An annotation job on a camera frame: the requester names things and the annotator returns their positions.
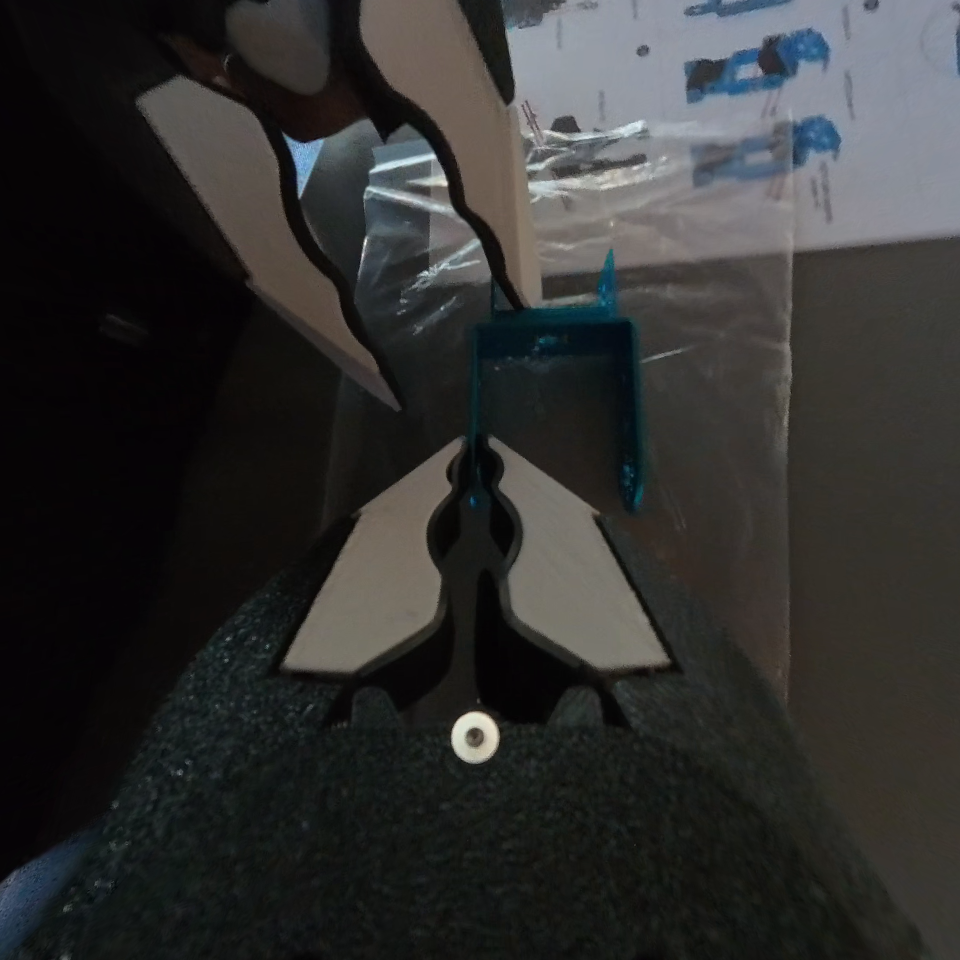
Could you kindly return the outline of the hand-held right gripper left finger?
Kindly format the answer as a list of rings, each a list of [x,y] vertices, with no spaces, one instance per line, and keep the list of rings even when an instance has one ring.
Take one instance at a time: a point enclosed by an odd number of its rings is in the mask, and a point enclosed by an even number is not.
[[[349,531],[295,629],[279,674],[388,692],[413,707],[450,669],[448,591],[434,531],[455,506],[466,450],[458,437],[378,493]]]

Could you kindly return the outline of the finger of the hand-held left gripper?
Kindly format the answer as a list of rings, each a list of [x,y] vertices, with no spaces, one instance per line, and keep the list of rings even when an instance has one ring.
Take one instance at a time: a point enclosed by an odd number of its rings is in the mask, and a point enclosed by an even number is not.
[[[397,14],[361,14],[360,49],[390,116],[433,148],[454,210],[480,240],[490,272],[511,306],[542,299],[532,203],[515,87],[503,102],[493,81],[454,38],[452,47],[415,46]]]
[[[171,78],[137,107],[242,265],[247,287],[337,368],[394,411],[395,378],[378,358],[349,283],[315,239],[282,135],[252,109],[191,78]]]

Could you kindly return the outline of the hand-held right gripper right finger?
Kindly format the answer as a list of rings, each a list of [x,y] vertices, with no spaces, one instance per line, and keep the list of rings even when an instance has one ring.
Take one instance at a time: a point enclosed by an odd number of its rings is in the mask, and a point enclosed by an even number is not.
[[[668,642],[599,511],[504,441],[485,447],[495,465],[491,535],[503,555],[481,582],[481,700],[555,707],[586,687],[606,701],[620,679],[671,670]]]

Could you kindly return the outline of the blue metal bracket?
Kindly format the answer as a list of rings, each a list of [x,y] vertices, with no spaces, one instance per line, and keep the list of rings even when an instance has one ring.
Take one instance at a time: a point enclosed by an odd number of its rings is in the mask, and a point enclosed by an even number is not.
[[[486,363],[605,357],[611,362],[616,388],[617,467],[619,497],[625,512],[636,515],[647,489],[644,390],[641,332],[618,306],[618,274],[611,248],[599,273],[590,303],[505,309],[501,290],[490,286],[489,319],[471,335],[469,456],[477,463],[483,428],[483,387]]]

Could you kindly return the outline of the clear plastic bag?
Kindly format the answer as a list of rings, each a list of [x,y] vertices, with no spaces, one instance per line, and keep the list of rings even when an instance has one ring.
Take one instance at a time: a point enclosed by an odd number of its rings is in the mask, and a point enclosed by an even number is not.
[[[639,339],[644,497],[621,506],[612,356],[486,362],[484,426],[616,518],[726,626],[774,692],[790,669],[787,450],[795,232],[789,120],[637,121],[525,143],[547,306],[597,294],[608,253]],[[426,140],[366,163],[356,297],[405,400],[343,383],[323,519],[467,430],[491,275]]]

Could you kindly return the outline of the assembly instruction sheet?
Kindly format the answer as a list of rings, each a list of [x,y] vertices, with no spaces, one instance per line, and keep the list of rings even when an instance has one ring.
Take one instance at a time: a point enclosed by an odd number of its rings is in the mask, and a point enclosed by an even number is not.
[[[503,2],[521,118],[611,132],[798,251],[958,236],[958,2]]]

